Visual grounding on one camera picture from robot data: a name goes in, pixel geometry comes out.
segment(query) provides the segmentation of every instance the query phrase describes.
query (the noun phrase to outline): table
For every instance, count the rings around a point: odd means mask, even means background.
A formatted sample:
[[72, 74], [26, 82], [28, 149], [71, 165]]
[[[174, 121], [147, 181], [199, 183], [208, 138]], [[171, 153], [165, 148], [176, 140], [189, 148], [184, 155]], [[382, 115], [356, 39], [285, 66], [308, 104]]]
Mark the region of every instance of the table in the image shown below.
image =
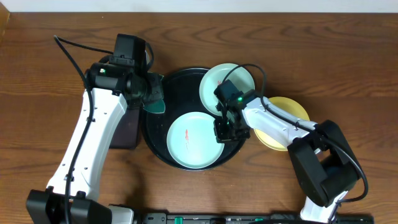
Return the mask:
[[[118, 33], [150, 42], [152, 71], [256, 63], [266, 96], [298, 101], [316, 122], [340, 125], [369, 179], [369, 195], [340, 213], [398, 222], [397, 14], [12, 13], [0, 48], [0, 222], [32, 223], [31, 189], [57, 169], [81, 108], [80, 77], [57, 34], [113, 50]], [[84, 70], [103, 54], [67, 46]], [[256, 88], [262, 77], [250, 69]], [[358, 182], [348, 197], [361, 194]], [[299, 212], [305, 196], [289, 155], [252, 133], [240, 152], [212, 170], [164, 164], [142, 137], [133, 151], [111, 149], [99, 202], [180, 213]]]

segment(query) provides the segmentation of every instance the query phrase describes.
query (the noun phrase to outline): white wall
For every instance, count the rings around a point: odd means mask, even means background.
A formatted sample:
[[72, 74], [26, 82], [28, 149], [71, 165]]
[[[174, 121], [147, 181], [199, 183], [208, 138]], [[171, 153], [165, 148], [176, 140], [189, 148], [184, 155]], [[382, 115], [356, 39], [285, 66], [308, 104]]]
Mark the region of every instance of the white wall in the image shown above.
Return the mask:
[[398, 12], [398, 0], [1, 0], [11, 12]]

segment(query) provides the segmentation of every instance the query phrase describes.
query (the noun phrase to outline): black tray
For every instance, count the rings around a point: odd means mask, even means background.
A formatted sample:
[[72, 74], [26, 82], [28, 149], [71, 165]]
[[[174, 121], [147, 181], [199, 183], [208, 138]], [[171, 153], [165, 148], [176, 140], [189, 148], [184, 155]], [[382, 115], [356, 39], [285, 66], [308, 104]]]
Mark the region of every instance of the black tray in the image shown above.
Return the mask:
[[201, 169], [182, 166], [170, 155], [167, 149], [167, 132], [178, 117], [194, 111], [216, 117], [203, 106], [199, 97], [200, 81], [207, 71], [207, 68], [186, 68], [166, 76], [162, 81], [165, 113], [152, 114], [142, 111], [142, 134], [145, 142], [159, 159], [170, 166], [184, 170], [211, 169], [232, 158], [244, 143], [244, 140], [226, 143], [220, 157], [211, 165]]

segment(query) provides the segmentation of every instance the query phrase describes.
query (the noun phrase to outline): yellow plate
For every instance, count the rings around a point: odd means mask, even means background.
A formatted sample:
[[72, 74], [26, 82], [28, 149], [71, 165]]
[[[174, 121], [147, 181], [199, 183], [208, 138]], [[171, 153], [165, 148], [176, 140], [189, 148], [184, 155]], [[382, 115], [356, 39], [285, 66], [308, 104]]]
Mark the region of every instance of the yellow plate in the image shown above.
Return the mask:
[[[269, 101], [273, 103], [275, 106], [279, 107], [280, 109], [298, 117], [301, 119], [305, 119], [307, 121], [310, 120], [310, 117], [308, 117], [307, 112], [305, 109], [296, 101], [286, 98], [286, 97], [272, 97], [269, 98]], [[287, 148], [285, 148], [283, 145], [281, 145], [279, 142], [275, 141], [272, 139], [268, 134], [263, 133], [260, 130], [255, 129], [254, 130], [256, 136], [260, 139], [262, 143], [264, 143], [266, 146], [270, 147], [271, 149], [279, 150], [279, 151], [287, 151]]]

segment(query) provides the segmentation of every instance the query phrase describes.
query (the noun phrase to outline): white plastic part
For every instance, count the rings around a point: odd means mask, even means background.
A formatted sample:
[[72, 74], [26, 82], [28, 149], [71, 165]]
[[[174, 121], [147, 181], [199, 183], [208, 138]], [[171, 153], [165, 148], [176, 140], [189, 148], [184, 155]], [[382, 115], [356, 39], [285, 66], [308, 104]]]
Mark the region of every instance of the white plastic part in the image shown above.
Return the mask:
[[216, 141], [214, 120], [202, 112], [177, 118], [167, 133], [167, 148], [173, 159], [191, 169], [214, 163], [224, 149], [224, 144]]
[[307, 197], [305, 199], [304, 208], [300, 212], [301, 219], [306, 221], [328, 223], [333, 210], [337, 206], [336, 202], [342, 199], [347, 192], [348, 191], [344, 191], [343, 193], [339, 194], [339, 196], [334, 199], [333, 203], [329, 205], [329, 207], [319, 207]]
[[[109, 145], [113, 133], [120, 119], [126, 112], [127, 103], [122, 94], [112, 95], [111, 90], [94, 88], [91, 91], [94, 101], [94, 122], [91, 122], [86, 138], [81, 146], [73, 181], [70, 186], [70, 195], [75, 196], [78, 191], [86, 193], [87, 199], [96, 201], [100, 191], [100, 178]], [[75, 131], [70, 140], [67, 152], [65, 153], [60, 166], [50, 179], [47, 187], [52, 186], [53, 192], [65, 193], [66, 174], [68, 173], [72, 157], [86, 126], [86, 119], [89, 115], [90, 104], [88, 95], [83, 94], [83, 106]]]
[[[291, 115], [290, 113], [273, 105], [266, 97], [264, 97], [264, 103], [269, 105], [270, 110], [289, 119], [290, 121], [294, 123], [298, 121], [302, 126], [305, 126], [308, 129], [315, 129], [315, 122], [306, 121]], [[243, 109], [243, 116], [246, 123], [251, 128], [258, 129], [268, 134], [272, 139], [279, 142], [284, 147], [290, 145], [295, 138], [302, 138], [308, 134], [308, 131], [295, 128], [294, 125], [277, 118], [269, 111], [265, 111], [261, 104], [260, 98], [256, 98], [246, 105], [246, 107]]]
[[[216, 109], [218, 99], [216, 95], [214, 95], [214, 90], [219, 84], [221, 84], [228, 72], [236, 66], [238, 65], [233, 63], [217, 65], [206, 72], [205, 76], [201, 79], [199, 86], [200, 100], [203, 106], [205, 106], [210, 113], [217, 116], [222, 115], [221, 112]], [[255, 88], [253, 77], [243, 67], [237, 68], [233, 71], [227, 80], [231, 80], [236, 88], [244, 93]]]
[[112, 224], [132, 224], [134, 221], [134, 211], [130, 208], [110, 205], [112, 212]]

